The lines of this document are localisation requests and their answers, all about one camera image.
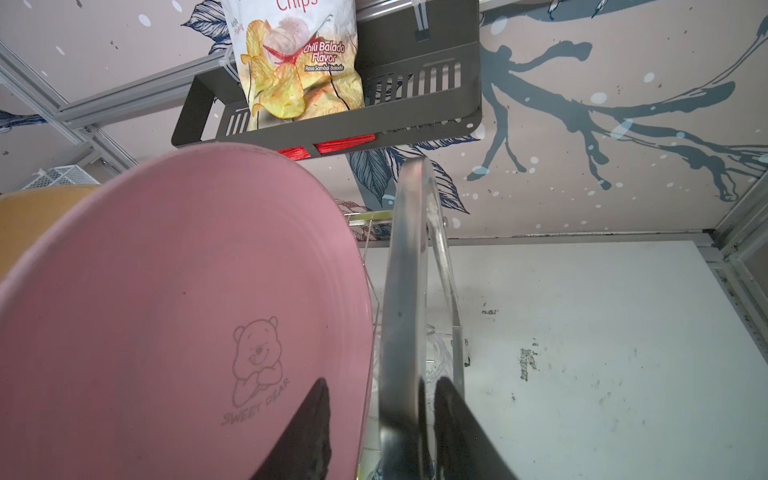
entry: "bear drawing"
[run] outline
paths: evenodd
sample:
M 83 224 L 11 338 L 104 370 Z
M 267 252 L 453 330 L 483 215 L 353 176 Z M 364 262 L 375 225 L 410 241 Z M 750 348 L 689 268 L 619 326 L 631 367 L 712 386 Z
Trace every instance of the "bear drawing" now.
M 234 337 L 237 353 L 232 365 L 232 373 L 235 375 L 232 403 L 240 408 L 258 392 L 277 384 L 283 378 L 277 317 L 238 326 Z

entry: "pink bowl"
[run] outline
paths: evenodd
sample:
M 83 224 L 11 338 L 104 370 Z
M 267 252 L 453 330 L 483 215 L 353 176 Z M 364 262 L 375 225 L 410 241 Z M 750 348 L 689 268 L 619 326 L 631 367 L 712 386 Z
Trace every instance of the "pink bowl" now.
M 366 275 L 300 165 L 184 148 L 105 185 L 0 285 L 0 478 L 249 478 L 327 381 L 354 478 Z

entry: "bag of chips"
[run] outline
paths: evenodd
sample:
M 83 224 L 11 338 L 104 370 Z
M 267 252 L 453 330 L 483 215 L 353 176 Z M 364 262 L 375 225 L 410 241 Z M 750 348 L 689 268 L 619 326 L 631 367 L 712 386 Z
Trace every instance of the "bag of chips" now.
M 221 5 L 252 115 L 248 130 L 362 107 L 354 0 Z

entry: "wall-mounted basket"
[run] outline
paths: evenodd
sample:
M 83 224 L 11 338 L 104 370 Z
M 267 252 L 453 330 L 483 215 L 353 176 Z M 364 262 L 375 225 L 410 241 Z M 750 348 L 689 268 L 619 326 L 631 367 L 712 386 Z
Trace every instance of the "wall-mounted basket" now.
M 460 137 L 482 119 L 479 11 L 476 0 L 431 0 L 429 28 L 419 29 L 407 8 L 358 24 L 355 68 L 362 78 L 365 107 L 254 131 L 243 90 L 224 68 L 195 77 L 171 143 L 200 142 L 210 108 L 225 104 L 216 138 L 271 150 L 304 147 L 320 157 L 317 144 L 374 134 L 352 151 Z

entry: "white wire basket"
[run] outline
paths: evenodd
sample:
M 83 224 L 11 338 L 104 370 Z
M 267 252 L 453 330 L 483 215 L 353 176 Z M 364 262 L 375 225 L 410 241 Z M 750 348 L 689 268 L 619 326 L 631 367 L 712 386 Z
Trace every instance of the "white wire basket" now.
M 22 190 L 50 187 L 51 185 L 100 185 L 95 178 L 85 173 L 77 165 L 53 167 L 48 171 L 38 170 L 37 178 L 29 182 Z

